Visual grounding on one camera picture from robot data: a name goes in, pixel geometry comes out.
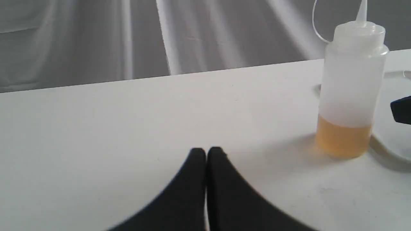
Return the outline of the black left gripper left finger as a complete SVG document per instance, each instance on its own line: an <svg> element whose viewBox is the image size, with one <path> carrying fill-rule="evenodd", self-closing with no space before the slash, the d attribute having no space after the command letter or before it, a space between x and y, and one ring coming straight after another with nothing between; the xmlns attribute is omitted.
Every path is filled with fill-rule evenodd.
<svg viewBox="0 0 411 231"><path fill-rule="evenodd" d="M112 231L204 231L206 153L190 150L167 187L144 209Z"/></svg>

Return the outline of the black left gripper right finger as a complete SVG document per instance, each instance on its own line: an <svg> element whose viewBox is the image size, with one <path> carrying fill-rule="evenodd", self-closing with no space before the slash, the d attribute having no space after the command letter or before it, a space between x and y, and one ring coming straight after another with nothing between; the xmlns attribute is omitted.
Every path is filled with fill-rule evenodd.
<svg viewBox="0 0 411 231"><path fill-rule="evenodd" d="M207 153L207 215L211 231L312 230L258 194L221 147Z"/></svg>

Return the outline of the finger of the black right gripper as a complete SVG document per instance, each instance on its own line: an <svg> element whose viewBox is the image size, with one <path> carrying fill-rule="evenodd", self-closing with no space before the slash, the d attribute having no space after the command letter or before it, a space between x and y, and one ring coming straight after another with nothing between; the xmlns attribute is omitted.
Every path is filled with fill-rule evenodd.
<svg viewBox="0 0 411 231"><path fill-rule="evenodd" d="M411 124L411 96L392 101L390 108L395 122Z"/></svg>

